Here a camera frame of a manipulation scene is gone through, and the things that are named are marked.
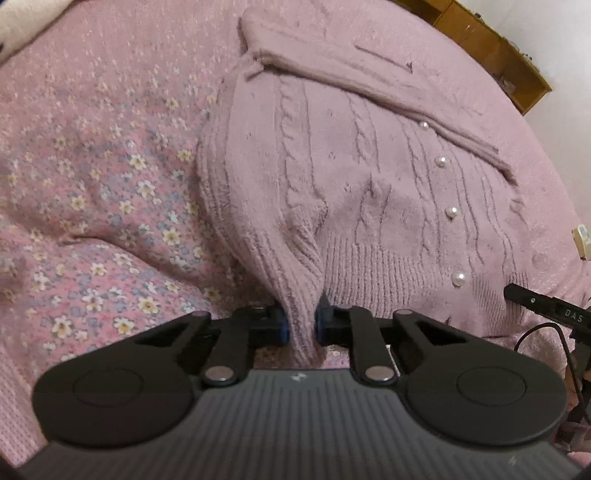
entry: round black pad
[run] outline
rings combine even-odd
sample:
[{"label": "round black pad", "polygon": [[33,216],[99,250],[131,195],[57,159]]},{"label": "round black pad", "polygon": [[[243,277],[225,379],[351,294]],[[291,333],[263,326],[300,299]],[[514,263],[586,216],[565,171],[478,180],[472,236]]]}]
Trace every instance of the round black pad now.
[{"label": "round black pad", "polygon": [[497,367],[472,368],[457,379],[458,391],[468,400],[485,407],[500,407],[516,402],[525,393],[525,380]]},{"label": "round black pad", "polygon": [[33,409],[48,440],[89,448],[145,442],[178,424],[193,403],[185,373],[144,345],[65,362],[35,385]]},{"label": "round black pad", "polygon": [[567,404],[562,379],[548,366],[480,343],[437,348],[409,376],[407,399],[438,434],[488,447],[546,438]]}]

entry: ribbed hem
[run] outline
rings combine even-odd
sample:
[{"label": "ribbed hem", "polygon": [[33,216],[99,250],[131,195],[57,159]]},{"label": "ribbed hem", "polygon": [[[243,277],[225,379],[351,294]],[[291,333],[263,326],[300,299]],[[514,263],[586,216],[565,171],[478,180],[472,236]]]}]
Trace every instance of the ribbed hem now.
[{"label": "ribbed hem", "polygon": [[506,301],[503,289],[509,283],[528,288],[528,277],[525,272],[513,273],[505,276],[502,284],[493,283],[494,280],[500,280],[497,275],[491,277],[492,274],[482,274],[471,278],[474,301],[478,303],[478,312],[475,313],[488,322],[488,325],[483,326],[483,335],[514,334],[521,330],[525,309],[512,301]]},{"label": "ribbed hem", "polygon": [[329,298],[363,306],[378,317],[426,301],[441,286],[449,286],[453,274],[451,268],[426,268],[377,245],[359,245],[331,232],[322,247]]}]

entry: pink knit cardigan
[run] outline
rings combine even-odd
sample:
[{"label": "pink knit cardigan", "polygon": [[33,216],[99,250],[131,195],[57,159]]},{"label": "pink knit cardigan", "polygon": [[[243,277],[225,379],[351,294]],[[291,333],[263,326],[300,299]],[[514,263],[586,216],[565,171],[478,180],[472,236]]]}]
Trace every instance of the pink knit cardigan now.
[{"label": "pink knit cardigan", "polygon": [[412,66],[247,10],[248,52],[202,136],[220,237],[284,305],[296,365],[318,365],[323,290],[377,316],[410,308],[480,337],[523,329],[528,285],[511,169],[469,111]]}]

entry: pearl button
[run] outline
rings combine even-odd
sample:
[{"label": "pearl button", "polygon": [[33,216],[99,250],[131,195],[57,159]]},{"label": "pearl button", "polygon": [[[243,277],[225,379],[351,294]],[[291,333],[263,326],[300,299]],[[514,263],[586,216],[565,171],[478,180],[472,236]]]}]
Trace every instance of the pearl button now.
[{"label": "pearl button", "polygon": [[447,165],[448,163],[449,160],[446,157],[437,157],[435,159],[435,165],[437,165],[439,168],[445,167],[445,165]]},{"label": "pearl button", "polygon": [[466,283],[466,274],[464,272],[454,272],[452,275],[452,283],[455,287],[461,287]]},{"label": "pearl button", "polygon": [[445,209],[445,214],[450,220],[453,220],[460,214],[460,209],[458,207],[449,207]]}]

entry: wooden cabinet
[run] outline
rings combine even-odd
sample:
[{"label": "wooden cabinet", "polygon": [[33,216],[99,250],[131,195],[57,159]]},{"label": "wooden cabinet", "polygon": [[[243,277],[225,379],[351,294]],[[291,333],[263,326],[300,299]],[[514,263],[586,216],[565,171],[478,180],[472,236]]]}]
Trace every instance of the wooden cabinet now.
[{"label": "wooden cabinet", "polygon": [[552,88],[506,38],[455,0],[394,0],[445,34],[490,73],[525,115]]},{"label": "wooden cabinet", "polygon": [[480,63],[483,63],[501,42],[496,32],[456,2],[453,2],[437,20],[435,28],[458,43]]}]

